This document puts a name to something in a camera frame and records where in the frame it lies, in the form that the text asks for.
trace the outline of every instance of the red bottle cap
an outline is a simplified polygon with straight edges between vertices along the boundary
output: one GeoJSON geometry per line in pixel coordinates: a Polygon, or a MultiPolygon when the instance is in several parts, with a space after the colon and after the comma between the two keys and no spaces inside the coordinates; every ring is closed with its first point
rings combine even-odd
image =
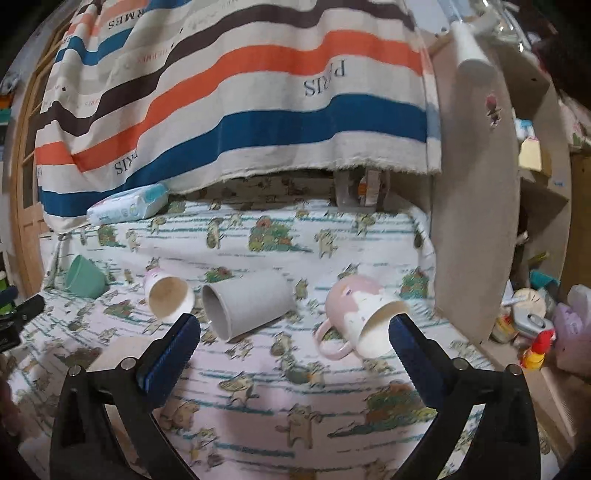
{"type": "Polygon", "coordinates": [[[531,351],[539,355],[548,353],[552,346],[552,337],[554,336],[554,330],[544,330],[538,333],[534,343],[531,344],[531,351]]]}

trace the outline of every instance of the metal screw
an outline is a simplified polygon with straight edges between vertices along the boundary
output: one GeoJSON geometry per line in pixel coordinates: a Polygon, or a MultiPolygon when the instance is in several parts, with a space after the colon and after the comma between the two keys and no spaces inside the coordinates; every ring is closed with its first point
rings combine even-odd
{"type": "Polygon", "coordinates": [[[512,373],[515,376],[521,375],[523,373],[523,370],[521,369],[521,367],[519,365],[511,364],[507,367],[507,369],[509,370],[510,373],[512,373]]]}
{"type": "Polygon", "coordinates": [[[462,357],[457,357],[452,360],[452,364],[458,370],[468,370],[470,368],[470,364],[467,360],[462,357]]]}
{"type": "Polygon", "coordinates": [[[81,371],[82,371],[82,368],[80,367],[80,365],[74,365],[73,367],[70,367],[70,369],[68,370],[68,375],[70,375],[71,377],[75,377],[81,371]]]}
{"type": "Polygon", "coordinates": [[[121,368],[123,370],[131,370],[133,367],[135,367],[135,358],[133,357],[129,356],[121,362],[121,368]]]}

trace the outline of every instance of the mug handle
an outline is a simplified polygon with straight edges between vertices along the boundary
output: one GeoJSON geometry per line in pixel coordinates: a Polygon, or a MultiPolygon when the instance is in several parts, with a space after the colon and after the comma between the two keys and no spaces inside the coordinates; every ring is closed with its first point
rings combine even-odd
{"type": "Polygon", "coordinates": [[[318,351],[322,355],[324,355],[329,360],[336,361],[336,360],[340,360],[340,359],[346,357],[347,355],[349,355],[353,351],[353,346],[351,345],[351,342],[347,342],[341,348],[339,348],[336,352],[325,351],[324,347],[322,345],[322,339],[324,338],[324,336],[326,335],[326,332],[328,332],[331,327],[332,327],[332,325],[330,324],[330,320],[328,320],[328,319],[325,320],[324,323],[318,327],[318,330],[316,330],[316,333],[314,334],[314,341],[316,342],[316,346],[318,348],[318,351]]]}

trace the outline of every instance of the wooden door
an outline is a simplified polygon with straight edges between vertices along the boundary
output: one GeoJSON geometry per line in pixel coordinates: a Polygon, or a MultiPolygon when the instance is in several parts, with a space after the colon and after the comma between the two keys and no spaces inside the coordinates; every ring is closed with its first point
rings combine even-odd
{"type": "Polygon", "coordinates": [[[12,156],[11,215],[12,234],[24,294],[31,296],[41,289],[44,269],[39,248],[39,235],[50,231],[43,220],[38,198],[35,136],[37,117],[56,54],[68,29],[69,20],[51,36],[41,60],[28,83],[17,125],[17,141],[12,156]]]}

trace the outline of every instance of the patterned tablecloth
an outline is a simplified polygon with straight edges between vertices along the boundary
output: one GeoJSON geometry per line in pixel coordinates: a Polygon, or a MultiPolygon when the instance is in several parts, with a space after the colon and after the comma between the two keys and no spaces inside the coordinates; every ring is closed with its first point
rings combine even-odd
{"type": "MultiPolygon", "coordinates": [[[[48,478],[51,425],[68,367],[88,367],[118,337],[155,339],[169,327],[151,314],[142,289],[145,272],[160,267],[190,283],[202,322],[200,345],[160,418],[201,478],[389,478],[435,411],[421,402],[394,353],[338,362],[317,353],[312,334],[326,318],[331,286],[349,274],[371,276],[408,301],[414,321],[450,356],[491,365],[433,310],[434,253],[424,225],[406,213],[337,213],[326,200],[331,187],[329,179],[232,181],[199,192],[201,200],[173,198],[149,220],[65,236],[55,280],[46,280],[53,288],[42,292],[46,311],[8,357],[9,382],[27,418],[21,452],[38,474],[48,478]],[[109,291],[95,301],[62,289],[77,254],[108,276],[109,291]],[[222,342],[201,308],[201,286],[269,268],[293,285],[297,310],[222,342]]],[[[56,244],[42,241],[48,270],[56,244]]],[[[334,330],[325,340],[341,341],[334,330]]],[[[480,414],[473,410],[445,472],[461,464],[480,414]]],[[[542,445],[551,478],[556,459],[542,445]]]]}

